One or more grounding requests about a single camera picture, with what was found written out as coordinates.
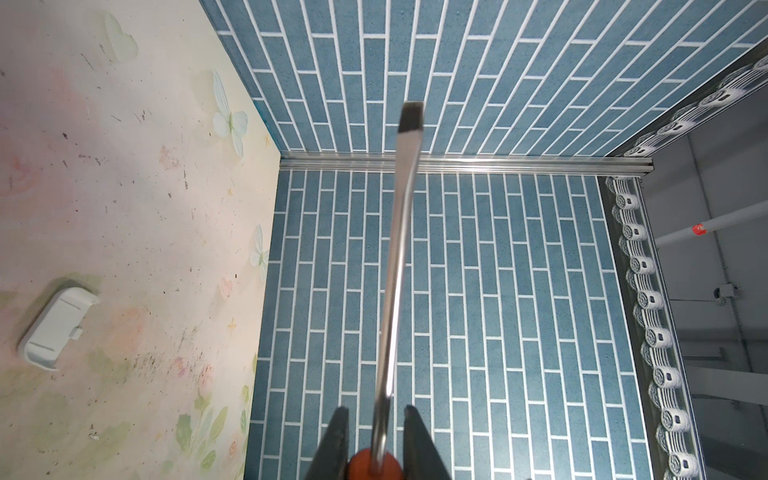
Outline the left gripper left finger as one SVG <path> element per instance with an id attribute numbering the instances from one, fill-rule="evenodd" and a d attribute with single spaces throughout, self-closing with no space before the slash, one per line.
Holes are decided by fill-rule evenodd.
<path id="1" fill-rule="evenodd" d="M 305 480 L 345 480 L 348 469 L 349 410 L 335 409 L 312 458 Z"/>

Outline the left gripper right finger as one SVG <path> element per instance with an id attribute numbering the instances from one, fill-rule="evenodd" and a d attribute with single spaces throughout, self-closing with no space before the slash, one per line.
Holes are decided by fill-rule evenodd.
<path id="1" fill-rule="evenodd" d="M 450 480 L 451 476 L 413 405 L 404 409 L 403 473 L 407 480 Z"/>

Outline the orange handled screwdriver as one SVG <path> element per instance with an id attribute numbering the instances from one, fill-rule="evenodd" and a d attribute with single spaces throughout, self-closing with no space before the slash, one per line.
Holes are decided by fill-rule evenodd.
<path id="1" fill-rule="evenodd" d="M 389 417 L 394 396 L 397 341 L 400 323 L 403 278 L 412 215 L 414 183 L 424 137 L 424 104 L 402 106 L 396 135 L 392 225 L 380 318 L 379 353 L 371 444 L 348 463 L 349 479 L 397 479 L 394 458 L 387 453 Z"/>

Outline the white battery cover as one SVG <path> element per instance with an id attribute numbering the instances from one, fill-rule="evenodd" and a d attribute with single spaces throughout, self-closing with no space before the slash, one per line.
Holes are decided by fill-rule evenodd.
<path id="1" fill-rule="evenodd" d="M 17 353 L 28 364 L 55 372 L 63 349 L 80 338 L 82 320 L 98 303 L 98 297 L 82 287 L 58 291 L 27 330 Z"/>

